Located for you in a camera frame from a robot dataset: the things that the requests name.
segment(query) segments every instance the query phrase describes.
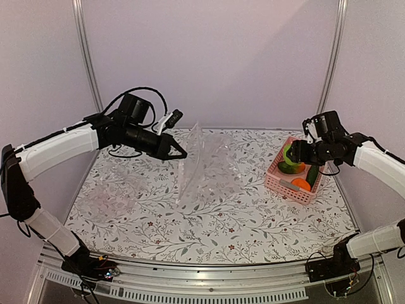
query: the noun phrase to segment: robotic arm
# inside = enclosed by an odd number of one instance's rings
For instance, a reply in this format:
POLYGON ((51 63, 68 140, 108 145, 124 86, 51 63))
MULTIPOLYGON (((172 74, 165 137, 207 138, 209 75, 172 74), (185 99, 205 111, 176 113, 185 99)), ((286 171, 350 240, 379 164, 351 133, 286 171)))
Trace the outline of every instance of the robotic arm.
MULTIPOLYGON (((302 123, 306 140, 294 141, 287 152, 293 162, 322 166, 333 161, 360 168, 405 198, 405 162, 384 150, 372 137, 349 134, 335 111, 325 112, 302 123)), ((359 270, 357 259, 405 246, 405 219, 373 231, 353 235, 335 245, 333 257, 307 263, 311 281, 319 281, 359 270)))
POLYGON ((123 144, 160 160, 185 158, 187 153, 174 138, 162 133, 163 128, 172 128, 182 113, 175 110, 166 115, 161 120, 163 126, 159 128, 159 134, 155 134, 139 125, 149 108, 153 109, 150 102, 126 94, 119 107, 109 115, 96 113, 26 146, 14 149, 9 144, 3 148, 1 189, 8 213, 57 248, 65 258, 62 269, 95 280, 111 280, 119 273, 115 262, 107 261, 105 257, 91 258, 85 244, 41 208, 28 183, 65 160, 110 145, 123 144), (172 148, 178 153, 171 154, 172 148))

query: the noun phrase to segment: vent grille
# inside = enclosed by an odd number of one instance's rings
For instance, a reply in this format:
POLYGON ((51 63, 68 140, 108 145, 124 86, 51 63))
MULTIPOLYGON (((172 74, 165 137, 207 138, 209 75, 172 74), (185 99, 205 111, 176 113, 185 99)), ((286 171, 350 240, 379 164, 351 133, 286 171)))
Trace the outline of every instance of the vent grille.
MULTIPOLYGON (((74 275, 61 273, 48 269, 46 279, 57 282, 64 286, 80 288, 81 280, 74 275)), ((290 303, 293 301, 306 300, 305 288, 295 288, 288 291, 266 294, 249 294, 235 296, 181 296, 173 294, 157 294, 152 292, 138 291, 132 288, 112 286, 108 295, 112 298, 125 299, 143 304, 276 304, 290 303)))

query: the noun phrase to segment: transparent plastic bag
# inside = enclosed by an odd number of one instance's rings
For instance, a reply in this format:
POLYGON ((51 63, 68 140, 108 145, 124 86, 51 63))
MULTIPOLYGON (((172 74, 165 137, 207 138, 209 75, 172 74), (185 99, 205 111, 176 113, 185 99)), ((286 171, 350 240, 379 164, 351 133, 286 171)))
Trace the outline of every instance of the transparent plastic bag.
POLYGON ((217 200, 242 191, 239 168, 232 157, 234 139, 226 134, 203 134, 198 123, 185 138, 187 158, 178 165, 177 203, 217 200))
POLYGON ((77 208, 95 222, 116 219, 134 207, 141 184, 141 177, 129 174, 123 165, 107 165, 99 171, 96 186, 79 201, 77 208))

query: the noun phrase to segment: basket handle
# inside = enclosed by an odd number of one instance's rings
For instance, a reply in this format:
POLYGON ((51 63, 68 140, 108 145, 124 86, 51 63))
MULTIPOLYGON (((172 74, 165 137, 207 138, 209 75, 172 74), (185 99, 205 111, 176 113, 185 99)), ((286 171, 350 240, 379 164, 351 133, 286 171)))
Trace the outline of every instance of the basket handle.
POLYGON ((298 187, 296 185, 293 185, 290 182, 287 182, 286 180, 283 180, 283 179, 280 179, 280 185, 283 186, 283 187, 289 188, 289 189, 291 189, 293 191, 298 192, 300 190, 300 187, 298 187))

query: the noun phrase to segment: tabletop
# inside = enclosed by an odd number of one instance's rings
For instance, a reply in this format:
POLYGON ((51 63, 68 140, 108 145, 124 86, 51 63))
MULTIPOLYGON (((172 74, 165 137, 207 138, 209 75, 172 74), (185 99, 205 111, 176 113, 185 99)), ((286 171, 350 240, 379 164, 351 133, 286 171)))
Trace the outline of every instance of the tabletop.
MULTIPOLYGON (((189 130, 173 130, 179 141, 189 130)), ((323 176, 316 197, 301 205, 264 186, 265 172, 289 136, 284 130, 204 130, 234 138, 242 192, 187 205, 177 203, 178 161, 146 155, 114 158, 103 150, 66 221, 92 250, 167 262, 235 264, 302 260, 355 228, 333 177, 323 176), (95 218, 86 207, 100 175, 123 165, 129 180, 103 180, 111 197, 134 204, 115 217, 95 218)), ((133 150, 122 148, 130 155, 133 150)))

